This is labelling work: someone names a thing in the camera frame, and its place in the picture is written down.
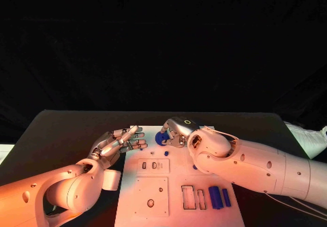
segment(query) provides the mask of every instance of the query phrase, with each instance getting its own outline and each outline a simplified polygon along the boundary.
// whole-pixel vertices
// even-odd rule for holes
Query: robotic hand
[[[173,117],[156,135],[160,146],[189,148],[198,169],[256,192],[296,197],[327,208],[327,164]]]
[[[0,187],[0,226],[58,227],[94,206],[101,189],[116,191],[122,173],[107,169],[120,154],[146,148],[143,128],[107,132],[96,141],[88,158],[76,165],[52,170]],[[47,215],[44,195],[65,212]]]

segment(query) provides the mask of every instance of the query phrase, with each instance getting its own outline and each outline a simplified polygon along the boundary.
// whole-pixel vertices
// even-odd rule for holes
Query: white board
[[[143,127],[143,132],[146,133],[145,139],[148,140],[149,147],[143,151],[133,150],[126,154],[126,166],[116,215],[116,227],[244,226],[244,220],[231,182],[228,182],[218,175],[207,175],[199,170],[194,169],[194,161],[189,155],[188,147],[175,148],[173,146],[162,147],[160,145],[158,145],[155,136],[156,133],[162,130],[162,126],[140,127]],[[149,159],[169,159],[169,171],[140,171],[142,163],[145,162],[140,162],[140,159],[146,159],[148,161]],[[145,184],[137,184],[139,177],[145,179]],[[158,203],[155,199],[155,205],[152,208],[149,208],[148,206],[145,206],[145,204],[150,200],[150,197],[146,197],[146,194],[149,193],[139,194],[139,192],[143,189],[153,192],[158,187],[155,186],[153,189],[148,188],[146,181],[155,182],[160,179],[168,179],[169,207],[166,207],[166,195],[156,194],[152,197],[158,198],[158,196],[160,195],[159,204],[163,204],[163,207],[158,209]],[[194,186],[197,201],[195,210],[186,210],[184,208],[182,186]],[[224,188],[228,189],[233,207],[227,207],[225,205],[222,209],[214,209],[208,190],[208,188],[212,186],[218,186],[221,190]],[[199,206],[198,190],[204,190],[207,204],[205,210],[202,210]],[[145,211],[148,209],[150,211],[149,215],[145,214]],[[169,211],[162,217],[159,217],[159,213],[162,214],[166,209],[169,209]]]

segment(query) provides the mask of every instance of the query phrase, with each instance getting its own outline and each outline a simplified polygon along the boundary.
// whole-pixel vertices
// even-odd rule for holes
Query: dark table surface
[[[129,128],[130,125],[163,125],[173,116],[186,116],[199,125],[215,126],[220,131],[241,139],[267,144],[307,158],[280,116],[273,113],[47,110],[32,121],[0,165],[0,185],[76,164],[87,157],[91,145],[104,132]],[[122,156],[113,169],[123,171],[124,161],[126,156]],[[234,185],[234,189],[245,226],[326,226],[326,221],[289,208],[267,195],[238,185]],[[64,226],[114,226],[119,196],[120,191],[103,190],[93,209]],[[287,197],[276,197],[299,207]]]

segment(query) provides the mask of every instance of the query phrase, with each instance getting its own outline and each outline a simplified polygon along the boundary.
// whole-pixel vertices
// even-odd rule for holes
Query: black curtain
[[[2,9],[0,142],[18,141],[44,109],[276,111],[297,121],[315,102],[325,110],[323,1],[9,1]],[[319,88],[293,95],[313,75]]]

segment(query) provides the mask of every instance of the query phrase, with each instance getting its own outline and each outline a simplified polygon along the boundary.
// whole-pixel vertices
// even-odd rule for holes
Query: white pegboard
[[[133,150],[126,154],[116,227],[244,226],[231,182],[222,179],[218,175],[207,175],[199,170],[194,169],[194,161],[186,147],[175,148],[172,146],[162,147],[158,145],[155,136],[162,130],[162,126],[142,127],[143,132],[146,133],[145,139],[148,140],[149,147],[143,151]],[[169,159],[169,173],[139,173],[140,159]],[[142,203],[142,199],[136,199],[139,196],[136,189],[142,189],[136,183],[139,177],[168,177],[169,215],[166,217],[153,217],[153,215],[148,217],[148,215],[136,215],[136,209],[140,207]],[[184,185],[192,185],[195,192],[198,190],[204,190],[207,210],[199,208],[198,196],[195,196],[197,210],[184,209]],[[225,206],[221,210],[214,209],[208,190],[211,186],[218,186],[220,189],[228,189],[233,207]]]

